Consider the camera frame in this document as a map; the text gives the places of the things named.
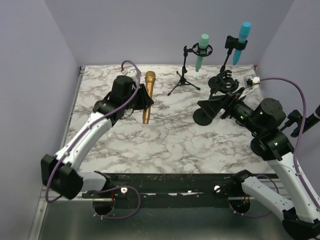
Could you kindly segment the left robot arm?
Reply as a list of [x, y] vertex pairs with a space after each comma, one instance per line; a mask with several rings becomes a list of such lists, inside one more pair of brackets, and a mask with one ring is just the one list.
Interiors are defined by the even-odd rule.
[[42, 183], [62, 197], [74, 199], [80, 192], [95, 192], [104, 198], [110, 194], [109, 177], [100, 172], [80, 172], [80, 167], [96, 142], [129, 109], [146, 111], [154, 104], [150, 84], [137, 85], [134, 76], [119, 75], [111, 91], [94, 104], [88, 120], [62, 149], [40, 161]]

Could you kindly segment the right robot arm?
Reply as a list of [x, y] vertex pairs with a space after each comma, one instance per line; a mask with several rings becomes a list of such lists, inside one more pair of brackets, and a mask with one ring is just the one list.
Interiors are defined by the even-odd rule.
[[224, 110], [221, 119], [233, 118], [251, 132], [251, 150], [274, 170], [289, 198], [282, 197], [247, 170], [232, 175], [226, 190], [236, 196], [245, 194], [255, 198], [278, 217], [292, 239], [319, 237], [320, 198], [299, 169], [294, 156], [296, 149], [278, 128], [286, 118], [281, 103], [265, 98], [252, 109], [240, 97], [243, 90], [213, 96], [197, 104], [210, 119]]

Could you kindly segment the mint green microphone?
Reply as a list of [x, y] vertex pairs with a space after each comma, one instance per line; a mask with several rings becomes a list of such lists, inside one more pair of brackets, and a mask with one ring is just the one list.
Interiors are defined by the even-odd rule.
[[197, 60], [196, 60], [196, 64], [195, 64], [195, 71], [198, 72], [202, 66], [202, 62], [203, 62], [203, 54], [206, 53], [206, 49], [209, 45], [209, 35], [204, 33], [201, 35], [201, 38], [198, 42], [198, 53], [199, 53], [199, 56], [197, 57]]

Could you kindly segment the black round-base shock-mount stand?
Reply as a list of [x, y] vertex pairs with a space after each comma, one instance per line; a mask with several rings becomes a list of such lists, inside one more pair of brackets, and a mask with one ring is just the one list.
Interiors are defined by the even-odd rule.
[[[226, 93], [236, 91], [239, 87], [239, 81], [232, 78], [231, 70], [220, 71], [216, 76], [211, 77], [208, 80], [208, 86], [210, 87], [210, 96], [215, 95], [218, 92]], [[208, 126], [212, 119], [210, 119], [201, 108], [198, 108], [193, 113], [193, 120], [200, 126]]]

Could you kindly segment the gold microphone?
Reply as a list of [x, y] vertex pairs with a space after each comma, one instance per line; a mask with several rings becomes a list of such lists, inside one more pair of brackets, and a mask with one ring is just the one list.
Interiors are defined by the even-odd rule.
[[[156, 81], [156, 74], [154, 71], [147, 71], [145, 74], [145, 88], [148, 97], [152, 100], [153, 96], [153, 89], [154, 89], [154, 84]], [[151, 105], [152, 103], [148, 99], [147, 102], [147, 108], [143, 110], [143, 115], [142, 115], [142, 123], [147, 125], [150, 120], [150, 115], [151, 115]]]

